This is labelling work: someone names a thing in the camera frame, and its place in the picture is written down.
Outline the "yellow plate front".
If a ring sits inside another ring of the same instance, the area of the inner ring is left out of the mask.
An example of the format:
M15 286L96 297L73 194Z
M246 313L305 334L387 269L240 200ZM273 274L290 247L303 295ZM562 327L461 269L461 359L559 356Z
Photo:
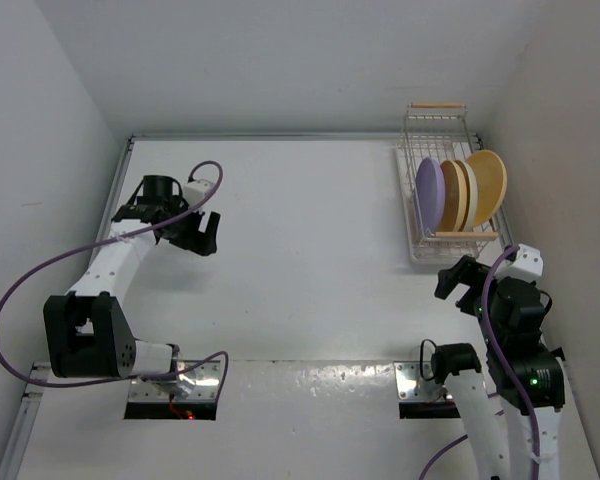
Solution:
M445 182L444 211L438 230L460 232L463 230L468 207L468 187L465 174L456 161L441 164Z

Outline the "yellow plate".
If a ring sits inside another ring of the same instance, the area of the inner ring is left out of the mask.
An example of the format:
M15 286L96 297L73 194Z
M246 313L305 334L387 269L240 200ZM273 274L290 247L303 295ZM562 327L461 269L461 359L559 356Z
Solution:
M463 230L468 207L468 187L465 174L456 161L441 164L445 182L444 211L438 230L460 232Z
M467 159L478 187L478 203L474 227L488 222L499 210L506 195L508 174L499 155L491 150L479 150Z

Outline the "purple plate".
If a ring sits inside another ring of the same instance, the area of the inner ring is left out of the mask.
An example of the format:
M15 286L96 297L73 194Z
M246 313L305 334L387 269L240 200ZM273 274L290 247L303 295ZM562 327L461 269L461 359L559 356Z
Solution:
M435 233L445 206L445 181L437 160L425 157L416 173L416 196L422 230Z

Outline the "cream white plate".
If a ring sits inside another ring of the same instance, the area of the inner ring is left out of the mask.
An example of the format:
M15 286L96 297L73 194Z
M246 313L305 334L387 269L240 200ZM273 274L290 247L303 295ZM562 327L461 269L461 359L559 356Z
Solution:
M460 167L465 177L467 189L467 207L462 230L464 232L468 232L472 231L474 228L474 220L476 217L479 199L478 183L473 169L467 162L456 160L455 163Z

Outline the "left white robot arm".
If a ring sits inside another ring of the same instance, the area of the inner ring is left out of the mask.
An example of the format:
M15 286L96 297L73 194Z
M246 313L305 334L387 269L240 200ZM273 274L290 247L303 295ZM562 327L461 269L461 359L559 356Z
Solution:
M108 242L87 271L66 294L53 295L44 304L55 376L176 378L178 346L136 338L123 304L141 264L160 242L198 256L216 253L220 215L202 209L216 190L216 183L204 179L181 184L168 176L143 177L112 217Z

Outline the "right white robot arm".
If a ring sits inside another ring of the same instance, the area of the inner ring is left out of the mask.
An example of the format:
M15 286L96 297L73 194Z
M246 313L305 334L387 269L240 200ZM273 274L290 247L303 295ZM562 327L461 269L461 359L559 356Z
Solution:
M540 252L510 246L490 266L465 255L437 275L436 298L466 286L457 308L476 318L486 347L435 346L420 376L444 388L462 420L481 479L557 479L558 433L566 401L560 356L542 341L553 300L537 282Z

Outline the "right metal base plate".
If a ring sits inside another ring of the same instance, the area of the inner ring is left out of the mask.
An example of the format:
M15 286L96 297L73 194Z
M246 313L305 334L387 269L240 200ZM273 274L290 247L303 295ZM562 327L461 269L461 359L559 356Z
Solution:
M443 385L429 380L432 370L428 361L423 364L419 361L395 362L394 373L401 402L449 403L453 400Z

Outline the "metal base plate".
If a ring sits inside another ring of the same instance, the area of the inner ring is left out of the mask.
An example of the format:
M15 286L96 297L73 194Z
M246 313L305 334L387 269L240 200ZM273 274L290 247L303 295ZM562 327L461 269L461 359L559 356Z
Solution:
M449 403L453 400L443 385L429 380L432 370L428 361L423 364L419 361L395 362L394 373L401 402Z
M128 391L131 403L179 403L214 401L223 374L223 362L212 360L172 380L132 380Z

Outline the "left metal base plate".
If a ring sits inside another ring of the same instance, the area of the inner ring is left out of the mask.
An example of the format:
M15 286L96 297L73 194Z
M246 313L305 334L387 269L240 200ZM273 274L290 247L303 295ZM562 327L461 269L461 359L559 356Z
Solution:
M172 380L132 380L128 391L131 403L179 403L214 401L223 374L223 362L212 360Z

